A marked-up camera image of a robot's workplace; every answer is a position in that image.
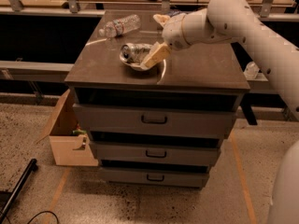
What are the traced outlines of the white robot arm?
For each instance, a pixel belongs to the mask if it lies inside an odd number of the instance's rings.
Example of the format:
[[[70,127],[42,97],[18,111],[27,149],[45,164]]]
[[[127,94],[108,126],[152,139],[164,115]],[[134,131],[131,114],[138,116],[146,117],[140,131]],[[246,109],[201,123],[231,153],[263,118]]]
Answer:
[[[163,26],[162,44],[155,44],[141,62],[150,69],[173,50],[197,43],[236,42],[246,51],[294,115],[299,109],[299,49],[263,25],[246,0],[210,0],[207,7],[174,17],[156,15]],[[278,168],[267,224],[299,224],[299,142]]]

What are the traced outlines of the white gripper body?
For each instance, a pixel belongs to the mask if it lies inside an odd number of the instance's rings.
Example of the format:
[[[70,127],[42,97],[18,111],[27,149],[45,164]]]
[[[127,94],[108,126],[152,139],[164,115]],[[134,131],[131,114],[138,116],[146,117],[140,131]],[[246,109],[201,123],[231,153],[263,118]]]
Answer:
[[[171,17],[164,25],[162,38],[171,49],[181,50],[187,48],[182,31],[182,22],[185,16],[185,13],[178,14]]]

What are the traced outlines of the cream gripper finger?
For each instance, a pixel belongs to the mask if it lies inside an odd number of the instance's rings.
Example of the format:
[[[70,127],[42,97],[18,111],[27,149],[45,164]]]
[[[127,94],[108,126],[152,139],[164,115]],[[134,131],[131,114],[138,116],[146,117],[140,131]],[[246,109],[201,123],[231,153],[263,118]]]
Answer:
[[[150,49],[149,54],[142,60],[140,67],[142,70],[149,70],[160,63],[171,53],[171,48],[165,43],[156,42]]]
[[[162,27],[165,27],[166,23],[170,20],[170,17],[168,15],[154,14],[153,19]]]

